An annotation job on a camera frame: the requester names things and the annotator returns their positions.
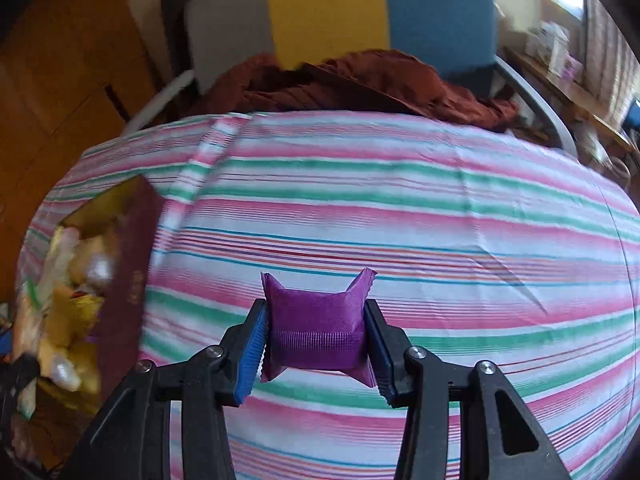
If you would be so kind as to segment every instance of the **curtain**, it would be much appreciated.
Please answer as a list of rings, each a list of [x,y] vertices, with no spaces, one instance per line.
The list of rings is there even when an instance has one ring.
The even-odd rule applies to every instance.
[[[600,1],[585,2],[584,85],[609,111],[602,119],[619,130],[634,97],[640,65]]]

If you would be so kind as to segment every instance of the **wooden cabinet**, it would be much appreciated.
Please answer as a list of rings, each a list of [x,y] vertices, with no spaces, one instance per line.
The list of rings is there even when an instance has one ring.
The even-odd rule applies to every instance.
[[[17,20],[0,45],[0,245],[11,249],[0,254],[0,301],[12,298],[46,193],[85,149],[121,133],[153,81],[126,0],[33,0]]]

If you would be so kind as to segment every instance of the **brown cloth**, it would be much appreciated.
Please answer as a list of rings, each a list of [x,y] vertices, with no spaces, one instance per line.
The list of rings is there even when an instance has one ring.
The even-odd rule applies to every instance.
[[[399,50],[365,50],[297,70],[283,70],[273,54],[258,54],[221,75],[189,115],[292,110],[405,113],[494,132],[507,129],[518,113],[509,101],[477,100]]]

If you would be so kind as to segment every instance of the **open cardboard box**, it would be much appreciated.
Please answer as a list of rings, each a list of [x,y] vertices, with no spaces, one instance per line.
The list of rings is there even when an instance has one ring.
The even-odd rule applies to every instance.
[[[49,380],[39,386],[65,406],[95,413],[135,364],[142,330],[146,274],[164,199],[141,175],[100,193],[60,225],[75,227],[82,238],[102,234],[120,217],[120,257],[93,330],[100,371],[100,395],[69,392]]]

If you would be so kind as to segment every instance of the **chair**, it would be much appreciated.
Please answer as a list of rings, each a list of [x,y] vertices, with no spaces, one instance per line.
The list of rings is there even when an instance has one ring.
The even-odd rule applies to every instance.
[[[143,128],[193,82],[204,94],[220,74],[261,52],[276,52],[285,66],[293,66],[364,48],[397,48],[478,98],[489,96],[498,73],[542,120],[553,145],[577,156],[571,134],[551,107],[496,56],[494,0],[161,2],[176,79],[127,124],[125,133]]]

